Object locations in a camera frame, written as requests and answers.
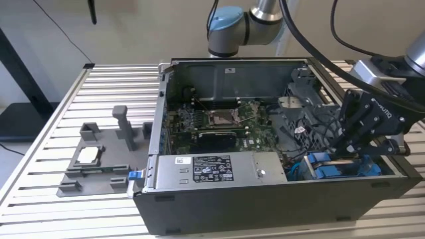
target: black plastic bracket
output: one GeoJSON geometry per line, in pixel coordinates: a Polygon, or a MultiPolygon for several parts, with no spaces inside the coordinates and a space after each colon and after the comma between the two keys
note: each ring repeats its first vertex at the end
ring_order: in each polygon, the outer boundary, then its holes
{"type": "Polygon", "coordinates": [[[84,64],[83,69],[93,69],[93,67],[95,67],[95,63],[87,63],[84,64]]]}

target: wire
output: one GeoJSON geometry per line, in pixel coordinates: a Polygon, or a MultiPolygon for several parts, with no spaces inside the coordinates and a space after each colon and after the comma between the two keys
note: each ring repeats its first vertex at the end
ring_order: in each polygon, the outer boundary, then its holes
{"type": "Polygon", "coordinates": [[[17,153],[17,154],[21,155],[21,156],[25,156],[25,154],[23,154],[21,152],[17,152],[17,151],[15,151],[15,150],[7,148],[1,143],[0,143],[0,147],[4,148],[7,151],[11,151],[11,152],[13,152],[13,153],[17,153]]]}
{"type": "Polygon", "coordinates": [[[357,51],[360,53],[364,53],[369,56],[377,56],[377,55],[381,55],[378,53],[374,53],[372,51],[366,51],[356,46],[353,46],[352,44],[346,43],[340,37],[338,37],[338,34],[334,30],[334,12],[336,12],[336,8],[337,8],[337,3],[338,3],[338,0],[333,0],[333,4],[332,4],[332,10],[330,10],[330,32],[332,32],[332,35],[333,35],[333,38],[337,40],[337,42],[344,45],[345,47],[350,48],[353,51],[357,51]]]}
{"type": "Polygon", "coordinates": [[[210,9],[210,13],[208,14],[208,19],[206,19],[206,39],[209,39],[209,34],[210,34],[210,26],[213,22],[213,16],[214,16],[214,11],[217,10],[217,5],[218,5],[218,0],[213,0],[213,5],[210,9]]]}
{"type": "Polygon", "coordinates": [[[338,120],[337,119],[333,119],[332,121],[329,121],[329,123],[326,124],[326,128],[325,128],[325,133],[321,135],[321,141],[324,142],[324,144],[326,144],[325,142],[325,136],[326,136],[326,133],[328,133],[328,130],[330,128],[330,125],[337,122],[338,120]]]}
{"type": "Polygon", "coordinates": [[[389,95],[385,91],[377,89],[372,85],[369,85],[362,80],[357,79],[352,76],[348,72],[345,72],[333,62],[325,57],[325,55],[316,49],[316,47],[310,44],[306,40],[304,35],[301,34],[298,28],[294,25],[293,19],[290,17],[290,11],[288,7],[288,3],[285,0],[278,0],[280,6],[282,9],[284,20],[286,23],[286,27],[290,30],[290,33],[296,40],[300,42],[301,46],[305,50],[312,54],[312,56],[318,60],[318,62],[332,71],[334,74],[352,83],[356,87],[362,89],[364,91],[369,92],[372,95],[382,97],[384,100],[389,101],[394,105],[414,111],[417,113],[425,113],[425,107],[417,103],[409,103],[405,100],[389,95]]]}
{"type": "Polygon", "coordinates": [[[59,26],[59,24],[56,23],[56,21],[53,20],[53,18],[47,14],[44,8],[40,6],[40,4],[37,3],[36,0],[32,0],[35,2],[35,4],[39,6],[39,8],[41,9],[41,11],[44,12],[45,16],[52,20],[52,22],[55,23],[55,25],[57,26],[59,30],[61,31],[61,33],[64,33],[65,37],[68,38],[68,41],[71,42],[71,44],[79,49],[79,51],[81,52],[81,54],[85,56],[87,60],[89,61],[89,63],[93,63],[91,58],[88,58],[88,56],[85,55],[85,53],[83,52],[83,50],[80,49],[80,47],[77,47],[77,45],[72,42],[69,36],[67,35],[65,31],[61,29],[61,27],[59,26]]]}

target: blue latch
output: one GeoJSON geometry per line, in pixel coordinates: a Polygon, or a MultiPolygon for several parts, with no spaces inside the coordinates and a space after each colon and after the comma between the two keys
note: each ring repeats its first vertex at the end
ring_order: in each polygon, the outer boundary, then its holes
{"type": "Polygon", "coordinates": [[[143,179],[141,171],[131,171],[128,173],[128,180],[141,180],[141,179],[143,179]]]}

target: power supply label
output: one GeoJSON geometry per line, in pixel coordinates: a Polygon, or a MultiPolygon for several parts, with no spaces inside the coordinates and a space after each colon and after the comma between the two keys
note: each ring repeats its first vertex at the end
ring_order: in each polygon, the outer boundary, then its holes
{"type": "Polygon", "coordinates": [[[193,181],[222,182],[233,181],[233,169],[230,156],[193,157],[193,181]]]}

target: aluminum extrusion table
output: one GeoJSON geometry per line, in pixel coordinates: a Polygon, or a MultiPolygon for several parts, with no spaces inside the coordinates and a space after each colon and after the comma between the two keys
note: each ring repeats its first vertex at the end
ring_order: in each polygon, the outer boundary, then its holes
{"type": "MultiPolygon", "coordinates": [[[[346,71],[352,65],[336,63],[346,71]]],[[[80,141],[84,122],[117,128],[111,112],[128,106],[132,126],[153,120],[159,65],[96,65],[84,69],[0,195],[0,239],[153,239],[127,194],[59,198],[57,185],[80,141]]],[[[337,78],[344,89],[353,85],[337,78]]],[[[425,177],[425,124],[405,136],[410,164],[425,177]]],[[[425,238],[425,182],[400,199],[380,202],[356,222],[218,232],[173,238],[425,238]]]]}

